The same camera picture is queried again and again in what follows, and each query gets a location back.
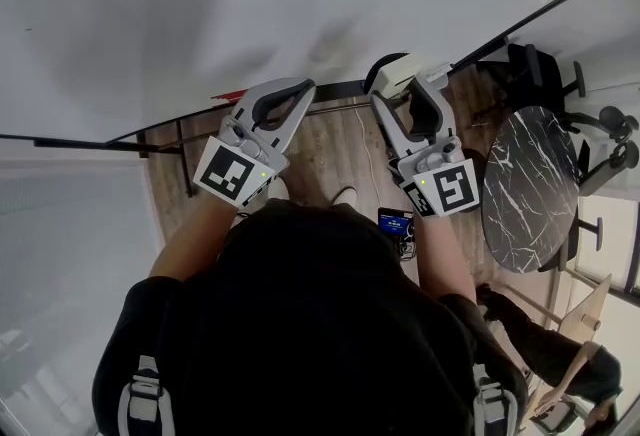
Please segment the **white corner bracket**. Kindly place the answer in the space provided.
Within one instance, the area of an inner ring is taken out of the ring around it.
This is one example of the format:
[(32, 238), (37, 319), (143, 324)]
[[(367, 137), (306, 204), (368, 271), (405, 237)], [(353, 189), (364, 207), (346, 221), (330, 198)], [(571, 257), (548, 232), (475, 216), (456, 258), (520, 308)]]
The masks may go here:
[(447, 86), (449, 72), (453, 69), (450, 63), (444, 63), (428, 71), (425, 76), (428, 82), (441, 87)]

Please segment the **person's right shoe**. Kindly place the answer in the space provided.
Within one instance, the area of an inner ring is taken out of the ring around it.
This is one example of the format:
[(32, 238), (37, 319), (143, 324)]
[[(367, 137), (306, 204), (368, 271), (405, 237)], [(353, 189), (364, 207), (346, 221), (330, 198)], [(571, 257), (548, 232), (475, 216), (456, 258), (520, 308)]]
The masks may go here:
[(358, 200), (357, 190), (352, 186), (346, 186), (334, 196), (334, 198), (331, 201), (331, 205), (332, 206), (346, 205), (351, 208), (356, 208), (357, 200)]

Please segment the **person's right forearm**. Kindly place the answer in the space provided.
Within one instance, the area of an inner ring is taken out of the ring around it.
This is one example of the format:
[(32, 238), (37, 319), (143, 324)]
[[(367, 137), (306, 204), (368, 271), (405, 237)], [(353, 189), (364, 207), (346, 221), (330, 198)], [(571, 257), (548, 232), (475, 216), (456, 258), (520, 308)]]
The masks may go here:
[(415, 220), (417, 271), (420, 287), (432, 298), (459, 295), (476, 303), (476, 291), (451, 220)]

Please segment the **white block with black base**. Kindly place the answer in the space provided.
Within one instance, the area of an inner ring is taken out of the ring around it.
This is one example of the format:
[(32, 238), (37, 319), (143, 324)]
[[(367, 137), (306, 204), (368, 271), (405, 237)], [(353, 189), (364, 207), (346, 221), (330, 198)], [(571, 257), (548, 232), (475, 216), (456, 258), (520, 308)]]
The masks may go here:
[(399, 52), (385, 55), (370, 68), (363, 84), (366, 95), (378, 93), (390, 99), (405, 90), (410, 81), (425, 68), (424, 57)]

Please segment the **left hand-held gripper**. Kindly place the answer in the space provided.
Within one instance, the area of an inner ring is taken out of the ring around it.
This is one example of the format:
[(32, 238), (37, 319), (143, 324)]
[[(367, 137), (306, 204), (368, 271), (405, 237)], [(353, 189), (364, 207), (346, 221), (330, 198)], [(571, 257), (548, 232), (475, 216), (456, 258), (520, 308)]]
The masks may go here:
[(238, 209), (247, 206), (288, 167), (284, 152), (315, 94), (311, 79), (293, 77), (247, 90), (234, 118), (225, 117), (219, 134), (208, 139), (194, 183)]

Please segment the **person's black shirt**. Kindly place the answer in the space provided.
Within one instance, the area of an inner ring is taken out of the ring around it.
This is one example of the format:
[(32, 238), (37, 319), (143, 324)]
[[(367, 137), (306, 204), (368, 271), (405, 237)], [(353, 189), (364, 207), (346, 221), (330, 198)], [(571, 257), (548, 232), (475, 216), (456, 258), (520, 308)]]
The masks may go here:
[(176, 436), (475, 436), (478, 364), (526, 410), (476, 303), (429, 296), (351, 207), (270, 200), (207, 270), (135, 284), (94, 378), (103, 436), (160, 430), (118, 417), (145, 356)]

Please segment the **person's left forearm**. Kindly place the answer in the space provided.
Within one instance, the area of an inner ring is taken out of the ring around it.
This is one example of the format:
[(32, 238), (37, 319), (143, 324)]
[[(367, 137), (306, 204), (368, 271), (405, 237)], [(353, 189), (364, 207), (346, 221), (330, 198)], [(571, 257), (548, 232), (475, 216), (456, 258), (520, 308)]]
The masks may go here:
[(237, 212), (226, 201), (203, 194), (156, 258), (149, 276), (185, 281), (213, 266)]

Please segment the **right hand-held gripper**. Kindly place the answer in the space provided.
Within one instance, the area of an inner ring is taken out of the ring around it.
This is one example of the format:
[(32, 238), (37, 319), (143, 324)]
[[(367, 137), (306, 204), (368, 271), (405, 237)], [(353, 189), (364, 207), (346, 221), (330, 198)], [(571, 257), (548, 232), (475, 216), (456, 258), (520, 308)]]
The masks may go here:
[[(379, 92), (369, 96), (385, 143), (397, 157), (389, 162), (396, 184), (422, 218), (447, 217), (476, 207), (480, 195), (474, 163), (453, 136), (456, 124), (451, 105), (422, 77), (414, 77), (408, 91), (414, 136), (408, 134), (388, 99)], [(424, 137), (437, 142), (426, 148)]]

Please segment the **grey office chair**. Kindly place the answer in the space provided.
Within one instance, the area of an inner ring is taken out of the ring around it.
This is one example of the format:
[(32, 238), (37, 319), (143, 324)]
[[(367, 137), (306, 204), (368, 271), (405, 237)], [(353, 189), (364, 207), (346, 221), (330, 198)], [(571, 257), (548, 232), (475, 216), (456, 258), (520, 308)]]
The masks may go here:
[(539, 267), (537, 271), (541, 273), (551, 270), (558, 270), (560, 272), (564, 271), (566, 269), (566, 263), (569, 260), (574, 259), (577, 255), (579, 234), (581, 230), (595, 235), (596, 251), (599, 252), (603, 243), (603, 218), (597, 217), (596, 223), (590, 223), (580, 219), (578, 216), (575, 216), (565, 243), (561, 246), (558, 252), (546, 264)]

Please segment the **small blue screen device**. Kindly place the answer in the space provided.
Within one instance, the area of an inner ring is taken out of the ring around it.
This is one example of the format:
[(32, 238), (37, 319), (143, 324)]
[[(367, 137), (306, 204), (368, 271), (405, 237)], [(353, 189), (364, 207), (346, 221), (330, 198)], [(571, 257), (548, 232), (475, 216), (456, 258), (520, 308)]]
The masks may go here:
[(387, 235), (404, 238), (411, 234), (413, 213), (387, 207), (379, 207), (377, 211), (378, 227)]

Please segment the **black marble round table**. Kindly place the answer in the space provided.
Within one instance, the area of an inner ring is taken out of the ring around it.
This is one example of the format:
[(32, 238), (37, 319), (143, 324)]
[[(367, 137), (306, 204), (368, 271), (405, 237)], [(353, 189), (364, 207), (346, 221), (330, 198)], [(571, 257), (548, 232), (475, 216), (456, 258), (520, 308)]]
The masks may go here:
[(556, 256), (576, 216), (578, 176), (570, 134), (551, 111), (528, 106), (501, 124), (487, 157), (481, 216), (502, 268), (527, 274)]

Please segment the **black mesh office chair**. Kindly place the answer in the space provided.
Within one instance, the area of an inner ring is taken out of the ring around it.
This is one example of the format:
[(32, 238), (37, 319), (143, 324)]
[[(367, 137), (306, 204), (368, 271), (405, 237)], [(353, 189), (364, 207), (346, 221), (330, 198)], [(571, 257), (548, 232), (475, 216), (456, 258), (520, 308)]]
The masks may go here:
[(515, 112), (528, 106), (563, 113), (566, 96), (573, 92), (577, 92), (580, 98), (586, 96), (584, 75), (578, 62), (573, 62), (575, 79), (564, 85), (556, 59), (534, 45), (511, 43), (507, 46), (507, 55), (507, 62), (482, 61), (477, 64), (477, 69), (488, 73), (504, 96), (493, 105), (475, 112), (474, 122), (496, 110)]

